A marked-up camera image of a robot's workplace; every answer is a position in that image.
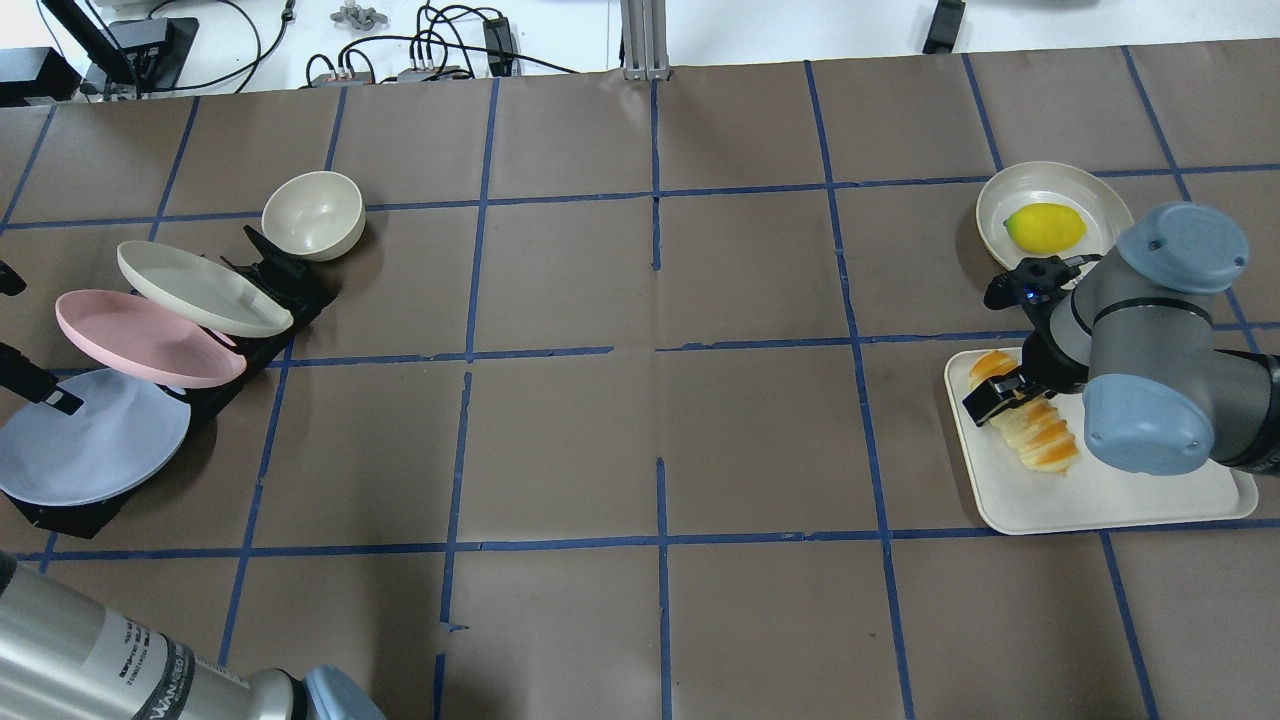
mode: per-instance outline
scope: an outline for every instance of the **pink plate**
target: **pink plate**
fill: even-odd
[[[58,324],[76,347],[109,368],[147,382],[216,387],[244,372],[244,357],[200,325],[123,292],[77,290],[58,299]]]

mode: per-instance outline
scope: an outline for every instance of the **bread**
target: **bread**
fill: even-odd
[[[978,387],[987,378],[1004,375],[1016,368],[1018,363],[1007,352],[992,350],[979,357],[969,370],[969,389]],[[1080,451],[1075,447],[1075,436],[1066,429],[1066,420],[1043,397],[1005,410],[992,418],[991,424],[1000,430],[1005,443],[1018,454],[1018,459],[1028,469],[1064,474],[1080,456]]]

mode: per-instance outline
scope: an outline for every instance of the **light blue cap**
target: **light blue cap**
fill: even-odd
[[[1192,202],[1156,208],[1120,233],[1120,256],[1143,277],[1178,292],[1217,295],[1249,263],[1244,232],[1222,211]]]
[[[1084,445],[1129,473],[1181,475],[1213,448],[1213,425],[1185,395],[1139,375],[1098,375],[1084,387]]]
[[[306,685],[316,720],[387,720],[365,691],[333,665],[307,673]]]

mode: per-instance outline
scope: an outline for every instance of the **lemon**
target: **lemon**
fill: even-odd
[[[1036,202],[1005,220],[1014,245],[1037,255],[1052,255],[1071,247],[1084,237],[1084,220],[1066,205]]]

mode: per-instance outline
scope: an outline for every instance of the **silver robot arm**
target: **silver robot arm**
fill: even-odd
[[[989,307],[1036,325],[1023,365],[965,406],[978,423],[1041,393],[1084,393],[1084,442],[1103,462],[1153,475],[1212,459],[1280,474],[1280,357],[1213,350],[1210,314],[1248,265],[1244,233],[1211,208],[1176,202],[1120,234],[1074,291],[1083,259],[1028,259],[992,281]]]

